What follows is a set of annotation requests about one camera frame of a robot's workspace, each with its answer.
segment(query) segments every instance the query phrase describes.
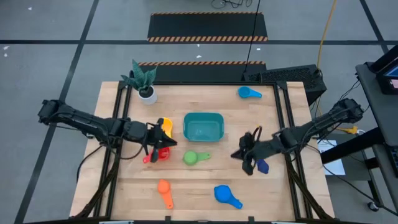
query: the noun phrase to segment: cart wheel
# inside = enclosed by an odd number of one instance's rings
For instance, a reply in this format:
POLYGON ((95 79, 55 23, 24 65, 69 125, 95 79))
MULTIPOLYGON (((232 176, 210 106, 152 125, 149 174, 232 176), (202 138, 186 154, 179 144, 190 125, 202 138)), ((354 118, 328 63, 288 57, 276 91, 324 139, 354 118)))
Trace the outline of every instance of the cart wheel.
POLYGON ((377 212, 379 210, 379 207, 376 206, 374 202, 369 202, 368 203, 368 208, 374 212, 377 212))

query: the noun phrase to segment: white pot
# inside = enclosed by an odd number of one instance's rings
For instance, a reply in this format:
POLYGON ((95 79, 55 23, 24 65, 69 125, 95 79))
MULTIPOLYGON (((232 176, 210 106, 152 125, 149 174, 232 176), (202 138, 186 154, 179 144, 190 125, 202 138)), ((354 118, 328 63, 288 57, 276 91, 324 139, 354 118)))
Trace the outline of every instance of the white pot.
POLYGON ((151 96, 148 97, 142 97, 140 93, 138 93, 139 98, 142 100, 142 102, 145 105, 151 105, 154 104, 157 101, 157 95, 156 95, 156 91, 155 91, 155 87, 153 85, 151 85, 149 88, 152 88, 154 90, 154 92, 152 93, 151 96))

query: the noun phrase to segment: concrete floor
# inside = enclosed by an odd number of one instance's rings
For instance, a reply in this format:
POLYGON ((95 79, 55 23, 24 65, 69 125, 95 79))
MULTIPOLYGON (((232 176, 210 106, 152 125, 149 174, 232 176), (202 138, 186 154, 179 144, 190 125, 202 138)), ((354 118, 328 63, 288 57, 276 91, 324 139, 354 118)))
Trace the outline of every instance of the concrete floor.
MULTIPOLYGON (((47 127, 37 122, 43 99, 60 96, 75 44, 10 44, 6 40, 79 40, 94 0, 2 0, 0 1, 0 141, 3 142, 0 170, 0 222, 16 219, 22 198, 44 143, 47 127)), ((87 40, 145 40, 149 15, 153 12, 215 11, 210 0, 103 0, 99 1, 87 40)), ((384 40, 398 40, 395 0, 367 0, 384 40)), ((255 11, 251 7, 221 11, 255 11)), ((320 40, 332 0, 262 1, 269 40, 320 40)), ((359 0, 338 0, 327 40, 377 40, 359 0)), ((317 45, 296 42, 253 45, 251 60, 263 60, 268 68, 317 62, 317 45)), ((248 45, 84 45, 70 89, 68 104, 93 113, 100 83, 116 81, 127 74, 132 58, 141 62, 246 60, 248 45)), ((320 107, 329 110, 355 82, 355 65, 373 61, 383 54, 380 45, 325 45, 320 68, 328 91, 320 107)), ((362 89, 350 97, 368 105, 362 89)), ((375 127, 369 110, 359 127, 375 127)), ((83 159, 86 139, 73 131, 56 129, 45 158, 25 222, 67 218, 76 187, 75 175, 83 159)), ((382 179, 379 170, 375 176, 382 179)), ((346 221, 394 223, 398 219, 385 211, 374 213, 368 202, 342 182, 329 180, 336 216, 346 221)), ((370 194, 365 182, 354 183, 370 194)), ((385 186, 380 186, 386 205, 393 208, 385 186)))

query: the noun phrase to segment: blue object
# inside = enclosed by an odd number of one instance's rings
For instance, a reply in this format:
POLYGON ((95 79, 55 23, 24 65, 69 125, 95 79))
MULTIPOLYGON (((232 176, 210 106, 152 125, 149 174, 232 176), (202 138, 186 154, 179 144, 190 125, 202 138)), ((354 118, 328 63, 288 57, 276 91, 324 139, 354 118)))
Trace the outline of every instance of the blue object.
POLYGON ((247 98, 247 97, 261 98, 262 97, 261 93, 254 91, 247 86, 242 86, 241 88, 238 88, 238 93, 241 98, 247 98))
POLYGON ((263 174, 268 174, 269 165, 265 162, 264 159, 259 159, 257 161, 257 169, 258 171, 262 172, 263 174))
POLYGON ((183 133, 189 141, 219 141, 224 136, 224 118, 219 113, 187 113, 183 133))
POLYGON ((243 207, 243 204, 232 195, 231 189, 227 185, 215 187, 214 196, 218 202, 228 203, 237 209, 242 209, 243 207))

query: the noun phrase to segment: blue measuring cup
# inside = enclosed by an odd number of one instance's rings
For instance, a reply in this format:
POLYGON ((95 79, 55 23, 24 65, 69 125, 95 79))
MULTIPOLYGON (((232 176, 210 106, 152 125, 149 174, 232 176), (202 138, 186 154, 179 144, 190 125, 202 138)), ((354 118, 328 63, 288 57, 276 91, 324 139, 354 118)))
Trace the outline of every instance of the blue measuring cup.
POLYGON ((255 90, 252 90, 247 86, 242 86, 241 88, 238 88, 238 93, 241 98, 247 98, 247 97, 261 98, 262 97, 261 93, 255 91, 255 90))
POLYGON ((243 204, 232 195, 231 189, 227 185, 219 185, 214 188, 214 196, 218 202, 228 203, 237 209, 242 209, 243 204))

